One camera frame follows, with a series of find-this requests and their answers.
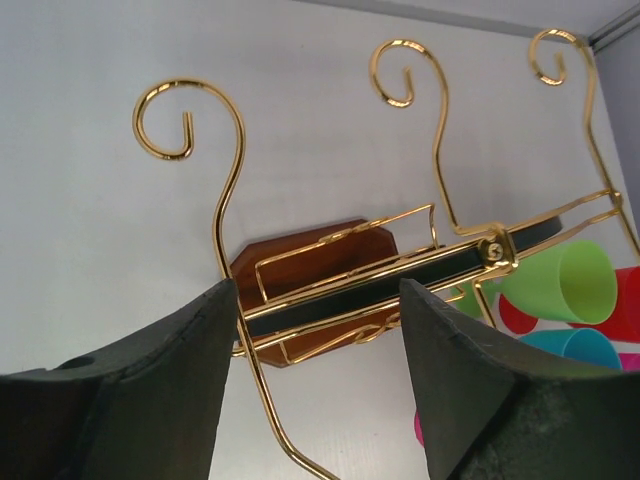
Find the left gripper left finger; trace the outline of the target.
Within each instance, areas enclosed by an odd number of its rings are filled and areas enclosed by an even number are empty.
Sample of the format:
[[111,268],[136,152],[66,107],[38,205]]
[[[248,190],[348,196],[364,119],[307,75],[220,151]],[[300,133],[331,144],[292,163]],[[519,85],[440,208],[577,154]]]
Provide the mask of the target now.
[[5,479],[205,479],[237,320],[234,282],[54,369],[1,379]]

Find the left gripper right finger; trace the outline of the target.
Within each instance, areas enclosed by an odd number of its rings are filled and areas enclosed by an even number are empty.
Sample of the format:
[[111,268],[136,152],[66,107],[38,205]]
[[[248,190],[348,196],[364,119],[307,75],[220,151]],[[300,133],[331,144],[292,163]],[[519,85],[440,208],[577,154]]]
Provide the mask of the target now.
[[639,376],[563,358],[399,285],[433,479],[635,479]]

